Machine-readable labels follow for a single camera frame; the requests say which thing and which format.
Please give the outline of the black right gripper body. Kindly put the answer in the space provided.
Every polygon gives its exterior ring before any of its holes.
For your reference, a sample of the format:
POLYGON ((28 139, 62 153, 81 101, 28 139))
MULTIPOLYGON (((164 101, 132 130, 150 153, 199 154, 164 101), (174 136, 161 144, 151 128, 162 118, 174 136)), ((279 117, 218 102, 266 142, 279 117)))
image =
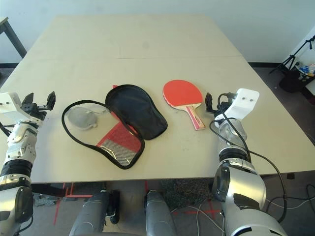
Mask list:
POLYGON ((222 114, 221 110, 223 110, 225 112, 230 107, 231 104, 232 104, 232 100, 229 99, 228 102, 221 102, 220 103, 221 109, 219 108, 219 105, 217 105, 217 109, 216 110, 214 110, 214 109, 206 110, 206 112, 211 113, 211 114, 214 115, 214 117, 216 117, 216 116, 222 114))

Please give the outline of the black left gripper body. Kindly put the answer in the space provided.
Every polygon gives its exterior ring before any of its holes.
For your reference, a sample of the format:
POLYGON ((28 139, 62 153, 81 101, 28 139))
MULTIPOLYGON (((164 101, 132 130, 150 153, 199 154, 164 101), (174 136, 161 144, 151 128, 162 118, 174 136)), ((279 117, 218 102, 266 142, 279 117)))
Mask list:
POLYGON ((31 117, 44 121, 49 110, 48 105, 38 106, 36 103, 24 103, 21 109, 31 117))

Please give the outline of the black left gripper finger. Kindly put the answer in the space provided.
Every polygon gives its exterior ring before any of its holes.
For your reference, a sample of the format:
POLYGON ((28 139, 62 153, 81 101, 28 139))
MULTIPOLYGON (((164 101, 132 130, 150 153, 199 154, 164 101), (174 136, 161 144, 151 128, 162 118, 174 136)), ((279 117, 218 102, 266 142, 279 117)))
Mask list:
POLYGON ((22 104, 23 104, 23 105, 24 105, 24 104, 31 104, 31 103, 33 102, 33 96, 34 96, 34 93, 33 93, 33 92, 30 93, 30 94, 28 94, 28 95, 24 98, 22 104))
POLYGON ((45 106, 45 110, 53 110, 54 105, 56 102, 56 94, 54 91, 52 91, 47 98, 47 104, 45 106))

